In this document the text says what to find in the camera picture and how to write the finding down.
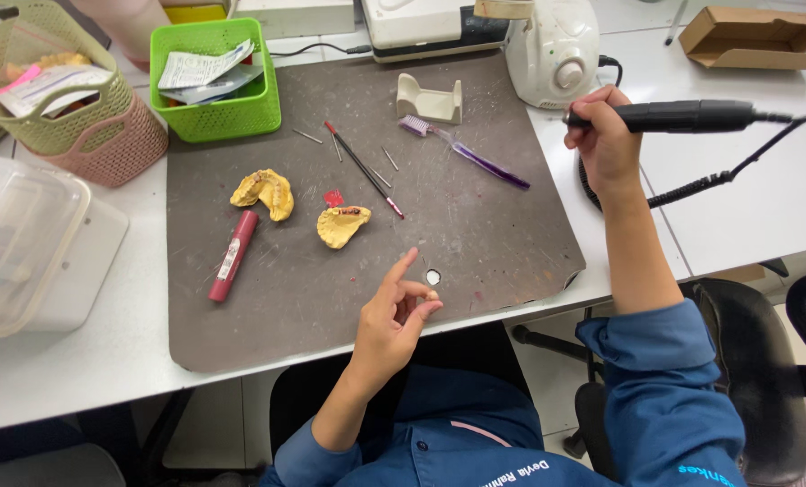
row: plastic storage box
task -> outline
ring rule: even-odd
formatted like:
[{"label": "plastic storage box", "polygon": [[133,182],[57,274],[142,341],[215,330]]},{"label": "plastic storage box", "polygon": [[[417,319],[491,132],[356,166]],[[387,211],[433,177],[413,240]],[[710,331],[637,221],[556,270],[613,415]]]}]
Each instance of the plastic storage box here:
[{"label": "plastic storage box", "polygon": [[[263,81],[248,83],[241,88],[241,94],[246,92],[247,96],[208,105],[170,107],[169,99],[160,95],[156,85],[166,67],[169,52],[222,55],[248,38],[256,46],[253,60],[262,60],[265,74]],[[183,23],[155,30],[150,37],[150,105],[187,142],[207,142],[277,130],[282,120],[277,75],[258,21],[238,18]]]},{"label": "plastic storage box", "polygon": [[81,326],[127,226],[84,181],[0,158],[0,337]]}]

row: black handpiece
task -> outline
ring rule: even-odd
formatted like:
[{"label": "black handpiece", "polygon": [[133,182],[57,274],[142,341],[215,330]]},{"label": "black handpiece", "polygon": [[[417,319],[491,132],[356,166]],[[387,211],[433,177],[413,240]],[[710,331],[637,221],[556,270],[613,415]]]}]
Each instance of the black handpiece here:
[{"label": "black handpiece", "polygon": [[[755,111],[748,101],[687,100],[636,103],[614,106],[629,132],[714,133],[743,130],[755,121],[790,123],[790,115]],[[562,121],[570,127],[592,127],[575,114],[566,112]]]}]

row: white table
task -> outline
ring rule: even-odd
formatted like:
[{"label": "white table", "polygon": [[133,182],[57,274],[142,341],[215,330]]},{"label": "white table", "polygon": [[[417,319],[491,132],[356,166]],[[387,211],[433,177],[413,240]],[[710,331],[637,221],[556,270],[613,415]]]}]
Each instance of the white table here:
[{"label": "white table", "polygon": [[[700,7],[696,5],[702,1],[690,2],[683,23],[694,17]],[[623,88],[633,100],[736,97],[758,101],[767,109],[806,111],[806,72],[706,71],[687,60],[678,43],[665,48],[665,26],[677,11],[678,0],[663,0],[655,5],[638,0],[592,2],[605,32],[601,51],[623,63]],[[766,2],[757,0],[721,4],[766,6]],[[779,7],[806,10],[806,0],[781,0]],[[354,47],[368,43],[369,37],[360,25],[354,34],[279,39],[268,44],[273,52],[288,52],[320,40]],[[147,74],[132,69],[116,49],[113,54],[130,84],[147,99]],[[276,59],[275,64],[282,67],[342,57],[345,55],[322,49]],[[613,76],[612,69],[601,71],[605,83],[610,83]],[[580,308],[610,294],[603,221],[583,194],[574,154],[562,146],[565,127],[558,121],[548,121],[547,115],[535,108],[529,109],[529,116],[586,259],[586,270],[555,297],[484,316],[435,323],[426,330],[427,334],[514,316]],[[661,193],[700,176],[730,169],[775,130],[776,127],[753,127],[727,135],[648,135],[642,156],[645,188]],[[13,147],[10,138],[2,141],[0,155],[12,157]],[[40,163],[20,145],[14,157]],[[71,334],[19,334],[0,339],[0,427],[352,349],[349,345],[215,374],[194,373],[175,364],[169,357],[168,340],[166,170],[163,157],[120,188],[94,186],[98,197],[127,213],[130,227],[84,326]],[[783,141],[764,161],[746,169],[732,184],[652,214],[676,279],[806,250],[806,127]]]}]

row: sleeve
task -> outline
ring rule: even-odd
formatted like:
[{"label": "sleeve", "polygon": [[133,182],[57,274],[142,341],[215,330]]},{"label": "sleeve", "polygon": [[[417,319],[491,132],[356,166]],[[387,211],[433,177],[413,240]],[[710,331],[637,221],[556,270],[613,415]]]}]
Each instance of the sleeve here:
[{"label": "sleeve", "polygon": [[345,451],[326,450],[313,438],[312,425],[313,419],[310,418],[280,446],[274,465],[268,469],[260,485],[334,485],[361,466],[361,449],[357,443]]},{"label": "sleeve", "polygon": [[618,481],[742,487],[740,416],[716,393],[715,348],[693,302],[577,326],[605,362],[604,427]]}]

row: pink sticky note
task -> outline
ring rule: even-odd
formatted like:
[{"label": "pink sticky note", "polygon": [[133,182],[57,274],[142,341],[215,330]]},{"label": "pink sticky note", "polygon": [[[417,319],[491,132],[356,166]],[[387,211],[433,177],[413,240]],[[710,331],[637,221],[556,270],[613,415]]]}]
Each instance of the pink sticky note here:
[{"label": "pink sticky note", "polygon": [[8,92],[13,87],[19,86],[21,83],[27,83],[33,78],[35,78],[42,69],[36,64],[31,65],[24,74],[19,76],[19,79],[15,80],[12,83],[9,83],[7,86],[0,88],[0,94]]}]

